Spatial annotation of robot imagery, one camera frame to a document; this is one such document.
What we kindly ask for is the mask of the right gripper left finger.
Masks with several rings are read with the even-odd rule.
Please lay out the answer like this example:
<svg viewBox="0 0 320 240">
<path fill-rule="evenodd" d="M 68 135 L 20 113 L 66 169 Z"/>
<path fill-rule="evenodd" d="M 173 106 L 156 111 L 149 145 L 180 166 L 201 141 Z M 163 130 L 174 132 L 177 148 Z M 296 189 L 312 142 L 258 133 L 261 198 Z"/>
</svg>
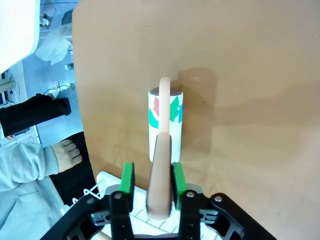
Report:
<svg viewBox="0 0 320 240">
<path fill-rule="evenodd" d="M 112 240 L 134 238 L 129 213 L 133 210 L 135 168 L 126 163 L 117 190 L 101 198 L 82 196 L 42 237 L 43 240 L 91 240 L 109 225 Z"/>
</svg>

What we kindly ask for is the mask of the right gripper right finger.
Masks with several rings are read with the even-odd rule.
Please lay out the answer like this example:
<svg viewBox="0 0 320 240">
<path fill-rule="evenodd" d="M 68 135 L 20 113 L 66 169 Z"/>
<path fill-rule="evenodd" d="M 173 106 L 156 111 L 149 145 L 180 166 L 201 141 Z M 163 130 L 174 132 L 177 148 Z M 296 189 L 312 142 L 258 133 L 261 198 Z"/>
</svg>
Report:
<svg viewBox="0 0 320 240">
<path fill-rule="evenodd" d="M 201 223 L 222 240 L 275 239 L 226 194 L 207 197 L 190 189 L 180 163 L 171 165 L 171 183 L 175 209 L 180 212 L 179 240 L 199 240 Z"/>
</svg>

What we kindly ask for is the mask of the person's left hand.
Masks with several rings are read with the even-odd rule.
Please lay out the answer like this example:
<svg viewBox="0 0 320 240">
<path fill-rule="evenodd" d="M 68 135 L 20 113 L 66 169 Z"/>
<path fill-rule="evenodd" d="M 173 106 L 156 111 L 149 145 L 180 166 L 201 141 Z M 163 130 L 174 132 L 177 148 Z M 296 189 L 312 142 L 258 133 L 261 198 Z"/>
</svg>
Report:
<svg viewBox="0 0 320 240">
<path fill-rule="evenodd" d="M 51 148 L 57 160 L 58 173 L 73 168 L 83 160 L 80 150 L 69 139 L 55 143 Z"/>
</svg>

